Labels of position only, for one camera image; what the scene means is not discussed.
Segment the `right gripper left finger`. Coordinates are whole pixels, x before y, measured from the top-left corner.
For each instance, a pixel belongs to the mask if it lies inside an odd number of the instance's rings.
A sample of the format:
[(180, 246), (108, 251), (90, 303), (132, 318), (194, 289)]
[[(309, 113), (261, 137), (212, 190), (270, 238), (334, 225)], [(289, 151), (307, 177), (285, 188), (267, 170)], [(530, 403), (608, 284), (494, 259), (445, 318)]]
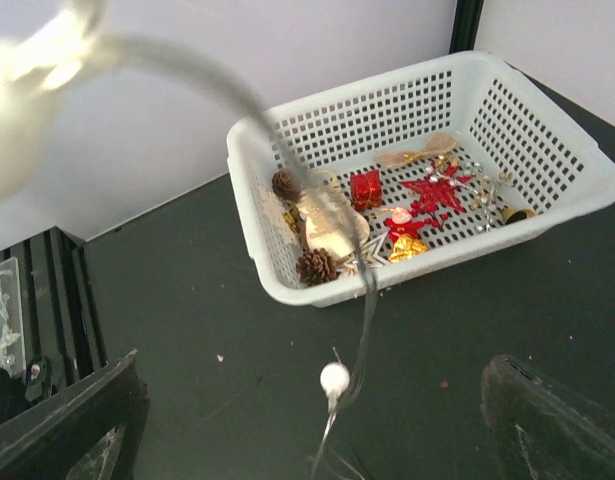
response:
[(0, 425), (0, 479), (132, 479), (150, 399), (132, 350)]

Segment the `fairy light string white bulbs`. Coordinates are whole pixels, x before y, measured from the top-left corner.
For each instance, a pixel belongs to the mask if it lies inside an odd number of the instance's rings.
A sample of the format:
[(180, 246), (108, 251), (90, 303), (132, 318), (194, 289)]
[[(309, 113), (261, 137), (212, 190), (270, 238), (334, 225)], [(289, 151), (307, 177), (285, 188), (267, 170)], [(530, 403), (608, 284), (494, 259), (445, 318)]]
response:
[[(278, 134), (255, 94), (219, 63), (195, 51), (154, 37), (106, 34), (101, 23), (103, 1), (66, 1), (56, 15), (25, 39), (0, 37), (0, 202), (23, 188), (37, 169), (48, 126), (54, 121), (61, 91), (124, 64), (154, 69), (225, 98), (247, 116), (276, 146), (293, 180), (323, 210), (320, 195), (342, 200), (337, 190), (315, 183)], [(361, 244), (350, 215), (340, 224), (354, 253)], [(350, 406), (363, 385), (365, 364), (376, 303), (376, 274), (359, 260), (365, 289), (363, 330), (356, 360), (347, 368), (336, 360), (323, 367), (320, 385), (328, 401), (324, 430), (331, 431), (340, 411)]]

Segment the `white plastic perforated basket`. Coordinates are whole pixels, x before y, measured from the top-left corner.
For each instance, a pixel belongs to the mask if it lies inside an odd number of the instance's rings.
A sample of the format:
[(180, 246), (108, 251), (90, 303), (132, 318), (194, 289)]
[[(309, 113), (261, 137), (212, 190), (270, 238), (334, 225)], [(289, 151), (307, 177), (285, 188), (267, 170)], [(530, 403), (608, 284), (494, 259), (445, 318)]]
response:
[[(457, 191), (465, 213), (438, 206), (420, 235), (426, 254), (377, 268), (380, 287), (393, 286), (541, 235), (615, 202), (615, 163), (570, 116), (522, 73), (488, 54), (467, 52), (383, 73), (304, 97), (270, 111), (274, 126), (320, 182), (347, 190), (352, 174), (377, 168), (380, 153), (420, 150), (437, 132), (458, 140), (458, 175), (468, 162), (485, 172), (514, 174), (498, 190), (495, 228), (477, 233), (481, 210)], [(394, 207), (416, 195), (400, 181), (423, 178), (430, 159), (382, 169), (382, 205), (367, 215), (371, 237), (386, 232)], [(504, 225), (506, 207), (535, 216)]]

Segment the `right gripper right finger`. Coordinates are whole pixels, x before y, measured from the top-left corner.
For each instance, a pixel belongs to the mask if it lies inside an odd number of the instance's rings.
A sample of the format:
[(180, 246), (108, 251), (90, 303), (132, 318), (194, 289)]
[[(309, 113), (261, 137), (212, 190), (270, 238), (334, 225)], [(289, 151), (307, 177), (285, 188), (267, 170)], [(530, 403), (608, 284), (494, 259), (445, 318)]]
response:
[(481, 378), (504, 479), (615, 479), (615, 413), (509, 355)]

